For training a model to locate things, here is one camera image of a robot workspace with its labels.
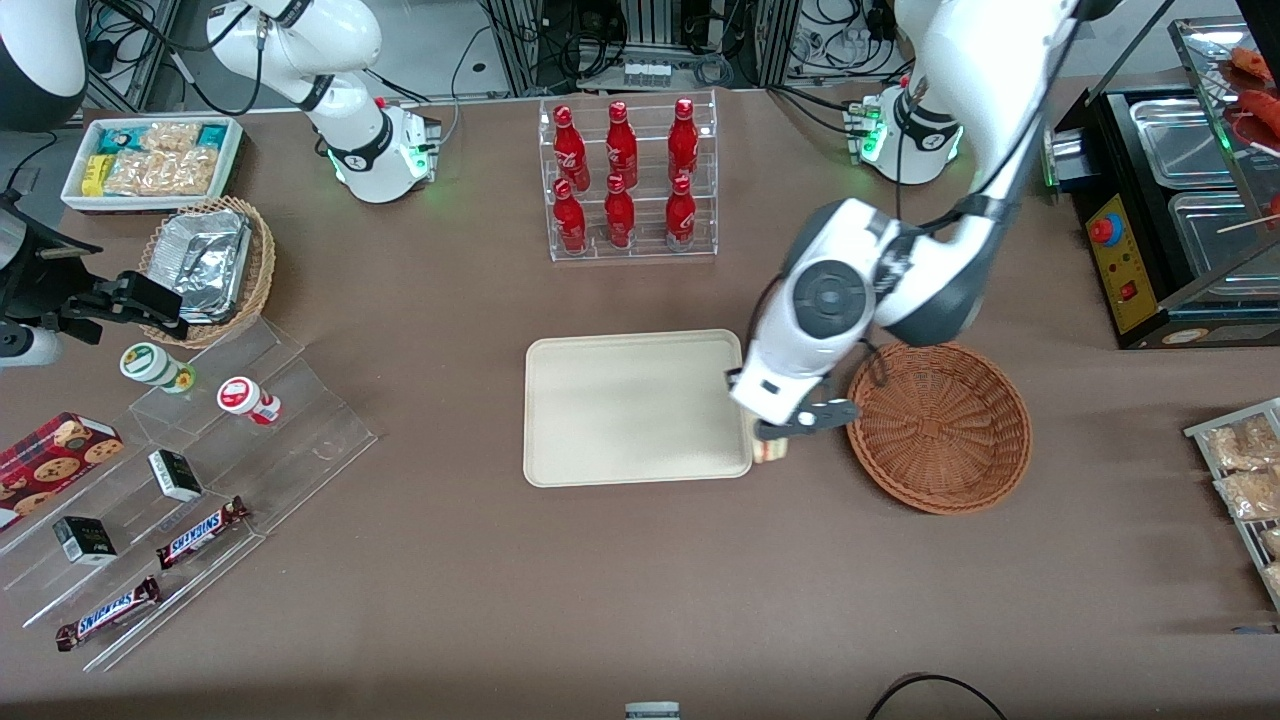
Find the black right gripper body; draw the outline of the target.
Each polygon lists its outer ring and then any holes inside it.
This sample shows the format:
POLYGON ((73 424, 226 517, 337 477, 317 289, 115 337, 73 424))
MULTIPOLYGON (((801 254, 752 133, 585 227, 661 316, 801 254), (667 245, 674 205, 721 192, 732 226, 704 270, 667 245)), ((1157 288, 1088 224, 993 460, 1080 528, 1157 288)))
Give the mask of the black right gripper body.
POLYGON ((23 213, 15 200, 1 201, 3 320, 56 328, 67 301, 99 282, 83 258, 101 247, 74 240, 23 213))

